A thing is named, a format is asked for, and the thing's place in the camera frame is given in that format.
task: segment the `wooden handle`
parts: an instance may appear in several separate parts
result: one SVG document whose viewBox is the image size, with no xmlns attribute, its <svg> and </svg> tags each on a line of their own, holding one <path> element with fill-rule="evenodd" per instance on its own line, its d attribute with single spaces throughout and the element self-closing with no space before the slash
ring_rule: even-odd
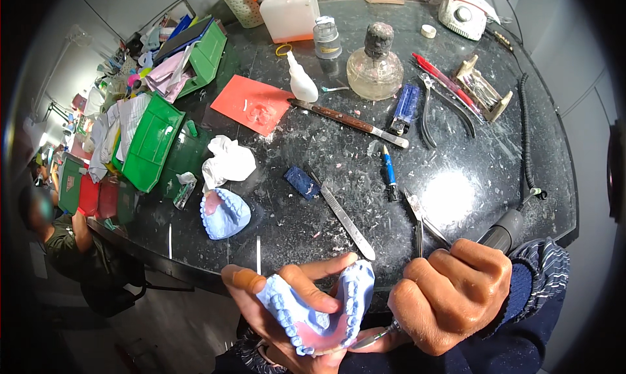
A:
<svg viewBox="0 0 626 374">
<path fill-rule="evenodd" d="M 347 126 L 360 129 L 364 132 L 367 132 L 368 134 L 371 134 L 374 129 L 374 126 L 372 126 L 371 124 L 363 122 L 359 119 L 355 119 L 352 116 L 333 111 L 332 109 L 314 106 L 313 108 L 311 108 L 311 111 L 319 113 L 322 116 L 326 116 L 330 119 L 337 120 L 338 122 L 346 124 Z"/>
</svg>

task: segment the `rubber band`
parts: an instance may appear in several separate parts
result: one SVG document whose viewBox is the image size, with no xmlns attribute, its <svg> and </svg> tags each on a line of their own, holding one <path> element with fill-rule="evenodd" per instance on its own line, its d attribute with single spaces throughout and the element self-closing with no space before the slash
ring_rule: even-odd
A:
<svg viewBox="0 0 626 374">
<path fill-rule="evenodd" d="M 278 51 L 279 51 L 281 48 L 284 48 L 284 47 L 289 47 L 289 50 L 288 50 L 287 52 L 291 52 L 291 50 L 293 49 L 293 47 L 291 46 L 291 44 L 283 44 L 283 45 L 279 46 L 279 47 L 276 49 L 276 56 L 287 56 L 287 53 L 286 53 L 286 52 L 285 52 L 285 53 L 278 53 Z"/>
</svg>

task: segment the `blue pen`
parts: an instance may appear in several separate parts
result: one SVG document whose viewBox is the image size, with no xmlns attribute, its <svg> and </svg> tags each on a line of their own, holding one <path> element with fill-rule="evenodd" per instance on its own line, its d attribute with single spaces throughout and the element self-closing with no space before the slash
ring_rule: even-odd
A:
<svg viewBox="0 0 626 374">
<path fill-rule="evenodd" d="M 397 195 L 397 185 L 395 184 L 395 174 L 393 172 L 393 166 L 391 165 L 391 157 L 387 146 L 382 146 L 382 153 L 385 156 L 385 166 L 387 166 L 387 176 L 389 178 L 389 198 L 391 201 L 398 201 L 400 198 Z"/>
</svg>

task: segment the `pliers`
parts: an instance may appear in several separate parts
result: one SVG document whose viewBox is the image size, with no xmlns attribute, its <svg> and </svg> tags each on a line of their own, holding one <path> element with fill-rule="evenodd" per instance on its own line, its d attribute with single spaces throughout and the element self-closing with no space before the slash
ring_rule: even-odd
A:
<svg viewBox="0 0 626 374">
<path fill-rule="evenodd" d="M 424 210 L 422 208 L 421 203 L 419 202 L 418 195 L 413 194 L 410 190 L 404 188 L 404 195 L 406 196 L 406 200 L 409 202 L 411 206 L 411 210 L 415 215 L 415 219 L 417 219 L 417 224 L 415 225 L 415 233 L 417 236 L 417 248 L 418 248 L 418 257 L 424 257 L 424 227 L 438 240 L 442 243 L 451 247 L 452 244 L 449 240 L 443 237 L 443 234 L 439 229 L 437 229 L 432 222 L 430 222 L 426 216 L 424 215 Z"/>
<path fill-rule="evenodd" d="M 426 98 L 424 101 L 424 112 L 422 113 L 422 135 L 424 135 L 424 140 L 426 141 L 426 143 L 436 149 L 437 148 L 437 143 L 435 143 L 433 136 L 430 134 L 430 131 L 428 130 L 428 124 L 427 124 L 427 115 L 428 115 L 428 111 L 430 108 L 430 103 L 429 103 L 429 99 L 430 99 L 430 91 L 434 91 L 435 93 L 437 93 L 437 95 L 439 95 L 441 98 L 444 99 L 444 101 L 446 101 L 447 105 L 452 108 L 452 110 L 456 113 L 456 115 L 458 117 L 461 118 L 461 120 L 463 120 L 463 123 L 465 123 L 465 126 L 467 127 L 467 130 L 469 131 L 469 133 L 471 134 L 471 136 L 475 139 L 476 138 L 476 129 L 474 128 L 474 123 L 472 123 L 470 117 L 467 115 L 467 113 L 465 113 L 465 111 L 459 106 L 457 105 L 452 99 L 450 99 L 450 97 L 446 96 L 445 94 L 442 94 L 439 90 L 437 90 L 436 88 L 433 87 L 433 80 L 430 79 L 430 77 L 428 76 L 427 73 L 421 73 L 419 75 L 419 77 L 421 78 L 422 81 L 424 81 L 424 86 L 426 86 Z"/>
</svg>

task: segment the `red pen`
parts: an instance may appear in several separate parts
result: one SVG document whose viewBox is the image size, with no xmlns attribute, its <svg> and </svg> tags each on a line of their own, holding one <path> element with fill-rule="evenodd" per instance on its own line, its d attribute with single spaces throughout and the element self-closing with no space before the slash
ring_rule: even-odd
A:
<svg viewBox="0 0 626 374">
<path fill-rule="evenodd" d="M 450 78 L 443 75 L 443 73 L 439 71 L 437 67 L 430 64 L 428 60 L 421 57 L 417 53 L 413 53 L 413 57 L 415 57 L 415 59 L 418 61 L 420 67 L 425 69 L 435 78 L 439 79 L 452 93 L 456 94 L 459 99 L 467 105 L 467 107 L 474 113 L 474 115 L 483 120 L 481 116 L 482 113 L 480 112 L 478 106 L 476 106 L 474 101 L 472 101 L 472 99 L 467 94 L 465 94 L 465 92 L 460 87 L 458 87 L 455 82 L 450 81 Z"/>
</svg>

